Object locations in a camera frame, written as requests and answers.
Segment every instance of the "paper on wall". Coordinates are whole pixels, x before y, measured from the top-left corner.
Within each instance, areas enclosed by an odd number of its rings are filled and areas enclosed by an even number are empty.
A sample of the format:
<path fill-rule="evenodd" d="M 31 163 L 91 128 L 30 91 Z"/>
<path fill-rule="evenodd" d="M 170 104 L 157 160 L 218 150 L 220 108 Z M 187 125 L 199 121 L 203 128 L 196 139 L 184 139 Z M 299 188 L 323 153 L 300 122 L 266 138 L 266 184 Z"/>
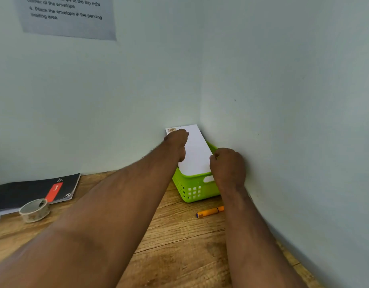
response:
<path fill-rule="evenodd" d="M 178 163 L 181 173 L 186 176 L 193 176 L 211 172 L 210 156 L 212 153 L 198 125 L 166 128 L 166 133 L 169 134 L 179 129 L 184 129 L 189 133 L 187 143 L 184 146 L 186 157 L 183 162 Z"/>
<path fill-rule="evenodd" d="M 112 0 L 14 0 L 24 32 L 116 40 Z"/>

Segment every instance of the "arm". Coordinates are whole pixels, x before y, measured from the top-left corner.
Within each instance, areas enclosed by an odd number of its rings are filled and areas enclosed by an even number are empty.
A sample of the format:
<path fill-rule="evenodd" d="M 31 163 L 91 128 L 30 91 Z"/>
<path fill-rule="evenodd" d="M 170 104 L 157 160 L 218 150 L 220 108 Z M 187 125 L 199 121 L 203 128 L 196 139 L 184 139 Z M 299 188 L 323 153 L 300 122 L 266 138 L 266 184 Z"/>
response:
<path fill-rule="evenodd" d="M 224 203 L 234 288 L 307 288 L 276 245 L 244 187 L 242 156 L 231 149 L 218 149 L 210 157 L 210 168 Z"/>
<path fill-rule="evenodd" d="M 0 263 L 0 287 L 115 287 L 185 157 L 178 130 Z"/>

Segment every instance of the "wooden desk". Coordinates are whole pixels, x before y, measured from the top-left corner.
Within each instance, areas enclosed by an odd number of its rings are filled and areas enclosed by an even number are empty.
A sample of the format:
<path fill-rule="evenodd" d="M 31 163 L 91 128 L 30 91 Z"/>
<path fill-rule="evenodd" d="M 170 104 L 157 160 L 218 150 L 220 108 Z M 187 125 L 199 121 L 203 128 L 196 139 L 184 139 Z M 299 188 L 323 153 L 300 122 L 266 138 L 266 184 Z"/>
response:
<path fill-rule="evenodd" d="M 51 205 L 51 213 L 35 223 L 17 214 L 0 220 L 0 261 L 25 244 L 93 186 L 113 172 L 82 176 L 74 199 Z M 224 234 L 224 213 L 197 219 L 196 212 L 223 205 L 220 196 L 187 204 L 171 182 L 135 251 L 120 287 L 231 287 Z M 284 255 L 310 288 L 321 287 L 284 247 Z"/>

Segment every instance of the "orange marker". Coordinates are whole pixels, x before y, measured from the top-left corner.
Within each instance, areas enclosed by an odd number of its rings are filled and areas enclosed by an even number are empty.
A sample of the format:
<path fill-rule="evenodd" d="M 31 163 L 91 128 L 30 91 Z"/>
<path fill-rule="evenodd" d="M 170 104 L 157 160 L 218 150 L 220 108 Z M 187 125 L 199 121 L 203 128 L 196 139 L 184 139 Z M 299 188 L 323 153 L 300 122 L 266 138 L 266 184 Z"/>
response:
<path fill-rule="evenodd" d="M 216 208 L 205 210 L 205 211 L 202 211 L 202 212 L 197 212 L 196 217 L 201 218 L 201 217 L 205 217 L 205 216 L 215 214 L 215 213 L 218 213 L 218 212 L 222 212 L 222 211 L 224 211 L 224 206 L 216 207 Z"/>

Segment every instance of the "red label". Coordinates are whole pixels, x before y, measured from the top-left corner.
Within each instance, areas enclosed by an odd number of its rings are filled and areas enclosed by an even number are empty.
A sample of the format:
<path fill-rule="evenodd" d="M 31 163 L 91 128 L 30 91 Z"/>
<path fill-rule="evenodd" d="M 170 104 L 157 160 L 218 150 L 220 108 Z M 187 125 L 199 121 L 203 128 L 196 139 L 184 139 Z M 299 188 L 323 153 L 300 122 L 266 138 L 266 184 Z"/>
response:
<path fill-rule="evenodd" d="M 48 192 L 47 196 L 46 196 L 46 200 L 48 203 L 52 202 L 55 199 L 55 196 L 58 194 L 59 189 L 62 187 L 63 182 L 54 184 L 50 191 Z"/>

